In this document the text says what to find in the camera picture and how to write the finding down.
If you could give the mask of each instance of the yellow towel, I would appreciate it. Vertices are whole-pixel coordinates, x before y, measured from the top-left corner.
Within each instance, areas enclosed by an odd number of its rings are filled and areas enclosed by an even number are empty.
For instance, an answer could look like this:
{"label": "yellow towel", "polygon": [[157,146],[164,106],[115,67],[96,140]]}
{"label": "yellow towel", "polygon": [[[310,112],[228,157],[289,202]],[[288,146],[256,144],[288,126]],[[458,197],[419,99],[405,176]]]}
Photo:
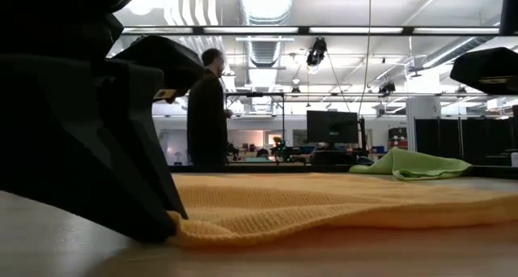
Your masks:
{"label": "yellow towel", "polygon": [[256,245],[323,226],[446,228],[518,219],[518,194],[333,174],[174,176],[174,245]]}

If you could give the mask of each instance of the ceiling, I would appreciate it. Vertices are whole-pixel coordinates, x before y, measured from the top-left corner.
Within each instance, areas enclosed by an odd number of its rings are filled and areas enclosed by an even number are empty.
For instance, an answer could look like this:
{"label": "ceiling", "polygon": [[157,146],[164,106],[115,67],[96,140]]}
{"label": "ceiling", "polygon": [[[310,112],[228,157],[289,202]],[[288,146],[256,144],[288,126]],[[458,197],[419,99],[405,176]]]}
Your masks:
{"label": "ceiling", "polygon": [[[167,1],[147,0],[151,11],[146,15],[134,14],[130,4],[117,12],[116,17],[125,26],[168,25],[163,17],[163,8]],[[371,2],[372,8],[369,10],[369,0],[293,0],[289,25],[367,26],[370,13],[372,25],[376,26],[493,26],[499,21],[502,7],[502,0],[371,0]],[[194,18],[193,4],[194,2],[191,2],[193,24],[198,24]],[[241,25],[240,1],[216,0],[216,15],[221,25]],[[128,47],[135,38],[136,36],[123,36],[114,46],[113,53]],[[242,87],[248,81],[244,43],[236,41],[235,36],[223,36],[222,39],[227,64],[236,75],[235,85],[238,88]],[[298,79],[302,92],[336,91],[337,81],[342,86],[347,86],[349,92],[361,92],[364,83],[376,83],[376,78],[395,64],[405,62],[408,58],[427,56],[455,39],[458,37],[416,36],[410,39],[403,36],[370,38],[328,36],[325,40],[329,55],[319,65],[318,72],[310,75],[305,58],[315,37],[295,36],[293,41],[283,43],[281,67],[276,79],[276,84],[281,87],[276,89],[289,92],[294,85],[292,80]],[[368,63],[367,44],[370,45]],[[481,48],[495,46],[513,48],[517,45],[518,37],[503,37],[493,39]],[[451,68],[443,66],[440,69],[443,73],[440,76],[442,91],[453,92],[459,84],[448,78]],[[396,77],[399,75],[399,80],[396,81],[397,92],[404,91],[405,88],[407,77],[401,75],[404,70],[403,66],[397,66],[392,72]]]}

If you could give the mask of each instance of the white pillar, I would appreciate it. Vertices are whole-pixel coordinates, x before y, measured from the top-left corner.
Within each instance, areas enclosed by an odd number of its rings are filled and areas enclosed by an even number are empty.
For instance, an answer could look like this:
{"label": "white pillar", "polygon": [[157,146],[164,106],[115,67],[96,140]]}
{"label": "white pillar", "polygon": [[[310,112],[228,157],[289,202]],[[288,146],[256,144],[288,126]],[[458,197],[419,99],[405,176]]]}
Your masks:
{"label": "white pillar", "polygon": [[415,119],[434,119],[440,117],[438,96],[417,96],[406,100],[406,133],[408,150],[417,151],[415,142]]}

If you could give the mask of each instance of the table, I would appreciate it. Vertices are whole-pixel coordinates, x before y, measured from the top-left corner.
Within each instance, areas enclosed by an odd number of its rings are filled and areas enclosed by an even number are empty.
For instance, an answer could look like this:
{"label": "table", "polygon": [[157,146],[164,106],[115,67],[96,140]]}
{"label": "table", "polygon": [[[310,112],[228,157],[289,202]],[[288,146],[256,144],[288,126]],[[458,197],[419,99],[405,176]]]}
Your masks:
{"label": "table", "polygon": [[[421,184],[518,191],[518,181],[489,178]],[[428,231],[330,228],[249,249],[182,251],[137,244],[3,192],[0,219],[2,276],[496,277],[514,275],[518,262],[518,223]]]}

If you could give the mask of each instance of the desk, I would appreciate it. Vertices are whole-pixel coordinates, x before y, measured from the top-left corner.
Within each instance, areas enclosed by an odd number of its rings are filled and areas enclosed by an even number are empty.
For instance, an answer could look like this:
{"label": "desk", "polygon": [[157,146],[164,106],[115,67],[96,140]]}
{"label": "desk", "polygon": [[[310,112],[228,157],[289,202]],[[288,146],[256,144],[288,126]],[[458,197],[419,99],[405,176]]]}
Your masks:
{"label": "desk", "polygon": [[[419,185],[518,191],[517,181],[489,178]],[[518,262],[518,224],[428,231],[330,228],[250,249],[181,251],[135,244],[78,216],[3,192],[0,219],[2,276],[507,277],[516,274]]]}

